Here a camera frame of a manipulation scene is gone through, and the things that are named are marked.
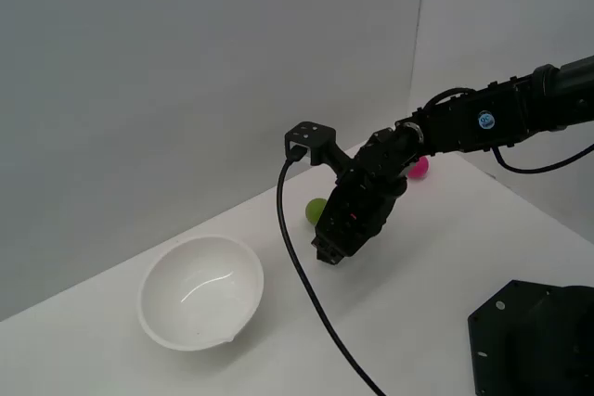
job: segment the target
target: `table surface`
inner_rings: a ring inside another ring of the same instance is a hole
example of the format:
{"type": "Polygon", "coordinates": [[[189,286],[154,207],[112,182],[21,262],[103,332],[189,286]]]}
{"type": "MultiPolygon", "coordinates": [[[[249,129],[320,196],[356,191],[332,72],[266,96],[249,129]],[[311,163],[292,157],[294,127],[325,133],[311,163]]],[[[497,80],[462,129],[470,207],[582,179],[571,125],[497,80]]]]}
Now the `table surface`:
{"type": "MultiPolygon", "coordinates": [[[[329,194],[331,171],[315,168],[289,180],[285,212],[329,318],[386,393],[470,396],[468,315],[514,278],[594,286],[594,246],[458,155],[431,162],[429,176],[410,182],[381,234],[337,267],[315,260],[313,228],[303,216],[311,198],[329,194]]],[[[235,341],[168,351],[141,330],[139,282],[175,237],[0,323],[2,393],[369,394],[293,271],[275,189],[179,237],[205,233],[244,240],[264,267],[262,303],[235,341]]]]}

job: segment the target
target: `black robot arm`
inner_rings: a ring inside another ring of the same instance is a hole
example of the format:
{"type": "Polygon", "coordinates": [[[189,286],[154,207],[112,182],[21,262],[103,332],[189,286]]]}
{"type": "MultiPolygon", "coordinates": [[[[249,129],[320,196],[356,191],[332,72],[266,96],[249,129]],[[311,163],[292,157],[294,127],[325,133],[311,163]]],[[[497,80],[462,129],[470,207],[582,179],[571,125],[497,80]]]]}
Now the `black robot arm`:
{"type": "Polygon", "coordinates": [[[497,147],[586,121],[594,121],[594,57],[479,91],[448,90],[373,134],[353,159],[336,145],[334,129],[313,122],[290,130],[285,148],[289,156],[293,146],[306,147],[312,165],[328,164],[337,174],[312,242],[320,260],[336,264],[380,232],[419,157],[490,149],[497,155],[497,147]]]}

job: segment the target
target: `black mount bracket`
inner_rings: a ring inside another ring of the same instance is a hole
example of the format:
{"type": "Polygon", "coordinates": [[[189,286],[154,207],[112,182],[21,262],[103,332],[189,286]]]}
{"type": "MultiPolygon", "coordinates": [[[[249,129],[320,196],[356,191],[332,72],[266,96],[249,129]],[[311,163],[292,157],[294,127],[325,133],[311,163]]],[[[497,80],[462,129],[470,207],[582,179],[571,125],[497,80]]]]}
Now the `black mount bracket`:
{"type": "Polygon", "coordinates": [[[468,324],[477,395],[594,394],[594,288],[512,280],[468,324]]]}

